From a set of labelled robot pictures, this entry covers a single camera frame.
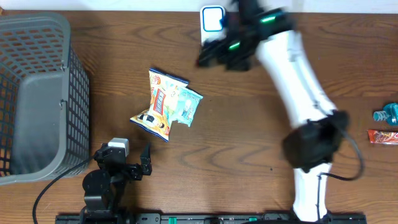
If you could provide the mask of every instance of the red wrapper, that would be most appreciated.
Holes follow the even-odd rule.
[[[377,144],[398,144],[398,133],[368,130],[369,140]]]

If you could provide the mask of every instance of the wooden surface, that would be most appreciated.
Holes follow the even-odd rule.
[[[280,147],[290,128],[278,92],[260,66],[246,73],[195,68],[198,13],[62,14],[91,80],[92,150],[113,137],[128,138],[129,162],[138,162],[144,145],[152,143],[152,176],[127,187],[125,205],[164,213],[262,213],[292,206],[292,169]],[[328,180],[327,207],[364,212],[371,224],[397,223],[398,146],[370,144],[367,129],[397,130],[374,122],[372,114],[398,97],[398,16],[297,18],[318,79],[337,107],[350,113],[349,132],[366,159],[361,180]],[[189,79],[189,87],[204,96],[191,128],[174,123],[169,143],[129,122],[149,105],[152,66]],[[344,142],[332,172],[352,175],[357,165]],[[96,168],[91,163],[90,169]],[[61,180],[44,195],[37,209],[40,223],[80,211],[84,176]],[[32,222],[34,200],[47,184],[1,186],[0,223]]]

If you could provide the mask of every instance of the green light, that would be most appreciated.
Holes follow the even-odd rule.
[[[240,43],[240,42],[237,42],[237,43],[235,43],[235,44],[229,46],[229,50],[234,50],[234,49],[238,48],[239,45],[241,45],[241,43]]]
[[[276,18],[276,16],[263,18],[263,19],[260,20],[260,22],[262,22],[262,23],[273,22],[275,20],[275,18]]]

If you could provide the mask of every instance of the light blue packet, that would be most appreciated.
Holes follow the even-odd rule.
[[[177,107],[174,110],[173,115],[170,117],[170,121],[178,121],[191,126],[193,121],[193,115],[195,114],[200,100],[203,96],[189,90],[185,87],[180,88],[180,96],[178,98]]]

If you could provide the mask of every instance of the green connector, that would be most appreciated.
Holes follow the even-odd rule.
[[[177,224],[177,218],[169,218],[169,224]]]

